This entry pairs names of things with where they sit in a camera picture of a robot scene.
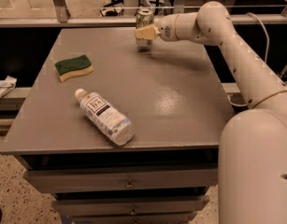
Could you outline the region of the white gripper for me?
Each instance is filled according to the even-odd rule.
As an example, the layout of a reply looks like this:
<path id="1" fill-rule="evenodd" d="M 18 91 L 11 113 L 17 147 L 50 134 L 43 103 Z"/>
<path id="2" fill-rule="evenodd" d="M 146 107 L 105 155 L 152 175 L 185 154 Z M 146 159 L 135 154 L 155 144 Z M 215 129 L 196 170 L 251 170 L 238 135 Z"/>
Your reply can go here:
<path id="1" fill-rule="evenodd" d="M 160 36 L 164 41 L 178 41 L 176 35 L 177 15 L 167 15 L 158 20 L 156 26 L 151 24 L 135 29 L 135 37 L 137 39 L 155 40 Z"/>

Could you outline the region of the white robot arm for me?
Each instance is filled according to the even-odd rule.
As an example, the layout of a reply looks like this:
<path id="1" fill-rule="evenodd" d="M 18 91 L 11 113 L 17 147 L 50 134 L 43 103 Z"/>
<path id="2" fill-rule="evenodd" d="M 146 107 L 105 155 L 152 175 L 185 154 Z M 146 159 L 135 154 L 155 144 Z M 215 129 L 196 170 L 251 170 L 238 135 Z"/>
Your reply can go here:
<path id="1" fill-rule="evenodd" d="M 138 38 L 217 46 L 247 110 L 219 144 L 219 224 L 287 224 L 287 85 L 237 33 L 219 2 L 172 14 L 135 31 Z"/>

